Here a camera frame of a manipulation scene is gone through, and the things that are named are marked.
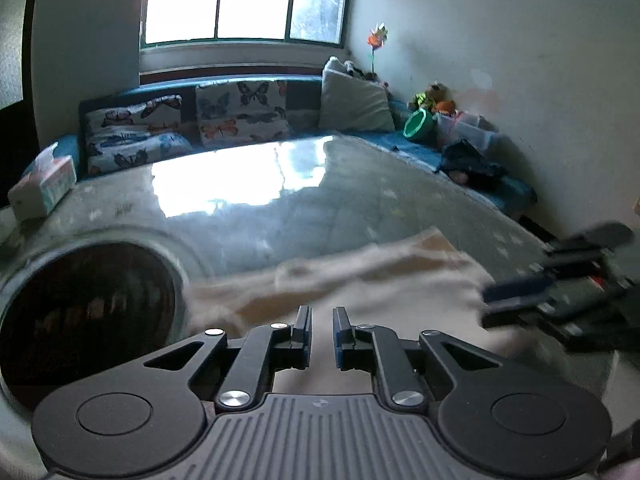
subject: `tree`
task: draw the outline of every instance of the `tree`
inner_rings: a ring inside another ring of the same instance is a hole
[[[338,22],[343,0],[306,0],[295,10],[291,20],[291,35],[302,40],[335,43],[340,37]]]

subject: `ribbed plastic panel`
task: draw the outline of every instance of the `ribbed plastic panel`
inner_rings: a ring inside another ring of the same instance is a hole
[[[416,415],[372,395],[271,394],[256,410],[223,415],[199,448],[158,480],[476,480]]]

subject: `pillow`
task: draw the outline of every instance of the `pillow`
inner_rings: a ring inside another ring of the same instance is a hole
[[[202,145],[225,148],[289,137],[286,82],[247,80],[196,88]]]
[[[189,141],[180,134],[152,134],[143,125],[107,126],[86,138],[90,175],[142,166],[192,151]]]
[[[318,127],[340,131],[395,131],[386,90],[335,70],[323,70]]]
[[[245,80],[209,84],[196,88],[198,126],[201,121],[233,117],[238,114],[284,113],[287,95],[286,81]]]
[[[324,66],[325,69],[331,69],[331,70],[335,70],[336,72],[342,72],[343,74],[347,73],[347,67],[345,67],[340,60],[335,57],[335,56],[331,56],[329,58],[329,61],[326,62],[326,65]]]
[[[177,130],[180,127],[182,97],[168,95],[120,108],[101,108],[84,116],[86,132],[99,133],[109,126],[146,125],[150,131]]]
[[[208,150],[227,148],[290,136],[289,123],[276,112],[239,114],[234,118],[206,121],[200,127],[200,140]]]

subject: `beige cloth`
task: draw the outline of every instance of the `beige cloth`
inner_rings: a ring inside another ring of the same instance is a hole
[[[633,460],[607,471],[603,480],[638,480],[640,478],[640,460]]]
[[[185,288],[190,332],[223,328],[231,337],[254,326],[292,323],[298,306],[312,307],[311,364],[276,374],[274,391],[355,394],[371,391],[368,374],[335,367],[332,309],[344,306],[353,325],[378,324],[399,337],[420,330],[446,332],[481,348],[508,355],[532,338],[517,329],[487,332],[478,325],[484,306],[479,289],[489,274],[457,252],[436,228],[382,246],[239,274]]]

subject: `green bowl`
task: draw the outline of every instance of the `green bowl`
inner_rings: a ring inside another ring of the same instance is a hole
[[[433,124],[433,116],[424,108],[418,108],[404,124],[404,137],[412,142],[428,140]]]

